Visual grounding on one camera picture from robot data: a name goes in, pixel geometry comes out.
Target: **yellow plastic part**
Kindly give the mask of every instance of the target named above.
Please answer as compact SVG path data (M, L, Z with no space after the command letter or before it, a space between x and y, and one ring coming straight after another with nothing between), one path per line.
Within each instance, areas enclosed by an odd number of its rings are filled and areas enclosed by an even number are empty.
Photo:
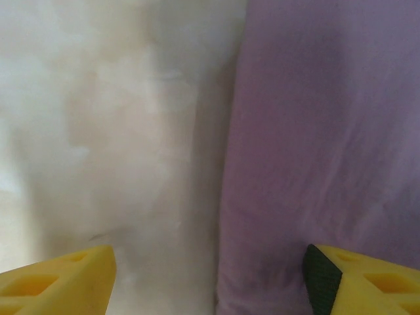
M104 315L116 278L110 246L0 274L0 315Z
M331 315L420 315L420 271L329 246L343 273Z

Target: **purple fabric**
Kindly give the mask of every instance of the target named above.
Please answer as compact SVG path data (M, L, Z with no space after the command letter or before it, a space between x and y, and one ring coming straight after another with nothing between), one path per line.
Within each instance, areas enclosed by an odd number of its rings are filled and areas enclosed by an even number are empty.
M218 315L311 314L309 243L420 268L420 1L251 0Z

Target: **white fabric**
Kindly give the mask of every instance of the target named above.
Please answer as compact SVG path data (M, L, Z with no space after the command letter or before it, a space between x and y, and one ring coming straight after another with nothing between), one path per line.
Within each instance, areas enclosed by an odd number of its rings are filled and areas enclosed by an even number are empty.
M244 0L0 0L0 271L110 243L109 314L211 314Z

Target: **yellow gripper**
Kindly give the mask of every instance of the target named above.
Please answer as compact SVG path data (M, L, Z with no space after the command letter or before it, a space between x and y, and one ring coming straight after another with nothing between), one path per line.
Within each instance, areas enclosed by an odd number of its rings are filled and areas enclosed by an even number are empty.
M309 245L303 273L315 315L420 315L420 271Z
M116 278L98 246L0 274L0 315L104 315Z

